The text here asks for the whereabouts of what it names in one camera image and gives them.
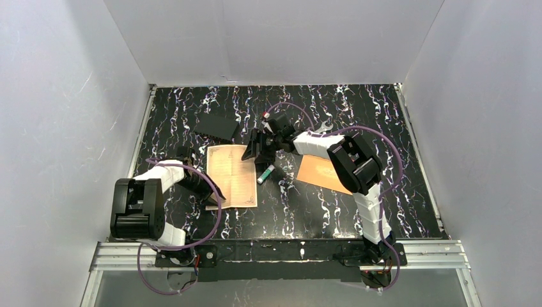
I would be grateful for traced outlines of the green white glue stick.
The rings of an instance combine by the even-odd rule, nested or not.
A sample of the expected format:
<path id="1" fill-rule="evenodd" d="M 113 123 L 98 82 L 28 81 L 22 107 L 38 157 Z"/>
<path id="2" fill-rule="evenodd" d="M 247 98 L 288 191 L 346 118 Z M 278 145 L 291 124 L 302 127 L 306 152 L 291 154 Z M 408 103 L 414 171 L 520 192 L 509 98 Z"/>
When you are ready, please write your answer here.
<path id="1" fill-rule="evenodd" d="M 270 165 L 257 179 L 258 184 L 262 184 L 269 176 L 270 174 L 275 170 L 274 165 Z"/>

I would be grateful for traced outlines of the beige lined letter paper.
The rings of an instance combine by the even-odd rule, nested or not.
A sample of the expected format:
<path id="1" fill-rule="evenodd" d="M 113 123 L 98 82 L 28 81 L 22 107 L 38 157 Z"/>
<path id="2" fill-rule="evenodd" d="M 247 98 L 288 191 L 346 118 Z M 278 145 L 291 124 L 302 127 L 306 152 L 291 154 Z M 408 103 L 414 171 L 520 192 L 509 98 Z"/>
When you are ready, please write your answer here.
<path id="1" fill-rule="evenodd" d="M 245 145 L 216 145 L 207 148 L 206 174 L 220 188 L 223 209 L 258 206 L 256 167 L 253 159 L 242 160 Z"/>

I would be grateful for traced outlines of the orange paper envelope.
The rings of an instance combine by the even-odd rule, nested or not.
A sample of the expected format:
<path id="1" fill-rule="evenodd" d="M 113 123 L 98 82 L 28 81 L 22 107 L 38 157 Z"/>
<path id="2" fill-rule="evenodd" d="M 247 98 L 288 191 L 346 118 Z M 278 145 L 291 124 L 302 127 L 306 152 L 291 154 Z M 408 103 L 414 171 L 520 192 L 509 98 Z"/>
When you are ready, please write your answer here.
<path id="1" fill-rule="evenodd" d="M 297 180 L 335 192 L 351 195 L 340 182 L 329 160 L 313 155 L 304 155 L 297 173 Z"/>

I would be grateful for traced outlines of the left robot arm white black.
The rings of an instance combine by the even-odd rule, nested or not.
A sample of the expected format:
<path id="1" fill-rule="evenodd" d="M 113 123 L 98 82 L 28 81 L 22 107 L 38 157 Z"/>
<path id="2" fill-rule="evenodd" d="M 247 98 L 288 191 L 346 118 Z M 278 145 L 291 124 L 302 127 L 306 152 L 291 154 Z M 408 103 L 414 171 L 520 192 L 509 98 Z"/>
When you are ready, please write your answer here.
<path id="1" fill-rule="evenodd" d="M 210 239 L 217 226 L 203 239 L 187 244 L 186 232 L 166 221 L 164 195 L 174 185 L 180 185 L 219 209 L 226 200 L 211 177 L 194 167 L 194 158 L 193 149 L 181 146 L 172 158 L 148 159 L 153 167 L 145 173 L 117 180 L 112 199 L 111 236 L 165 251 L 192 248 Z"/>

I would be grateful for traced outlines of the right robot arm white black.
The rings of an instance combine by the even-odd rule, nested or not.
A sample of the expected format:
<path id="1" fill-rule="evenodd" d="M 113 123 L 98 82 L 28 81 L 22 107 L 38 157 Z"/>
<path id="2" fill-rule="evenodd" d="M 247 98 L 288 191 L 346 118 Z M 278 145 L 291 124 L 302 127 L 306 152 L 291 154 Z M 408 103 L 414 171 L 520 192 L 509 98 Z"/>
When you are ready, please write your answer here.
<path id="1" fill-rule="evenodd" d="M 322 134 L 296 129 L 285 115 L 264 113 L 253 129 L 242 160 L 272 164 L 279 150 L 330 161 L 343 187 L 352 193 L 362 221 L 361 258 L 377 263 L 389 256 L 394 235 L 380 199 L 382 162 L 360 133 Z"/>

